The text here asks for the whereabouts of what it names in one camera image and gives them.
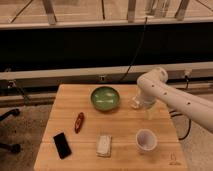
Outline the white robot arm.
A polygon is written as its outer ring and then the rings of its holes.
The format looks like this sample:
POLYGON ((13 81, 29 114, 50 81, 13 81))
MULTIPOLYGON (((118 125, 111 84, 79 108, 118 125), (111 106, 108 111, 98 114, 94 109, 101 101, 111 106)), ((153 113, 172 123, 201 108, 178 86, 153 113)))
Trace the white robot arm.
POLYGON ((213 133, 213 102, 173 88, 166 84, 167 80, 168 74, 161 67, 142 74, 137 79, 137 104, 151 108, 159 99, 213 133))

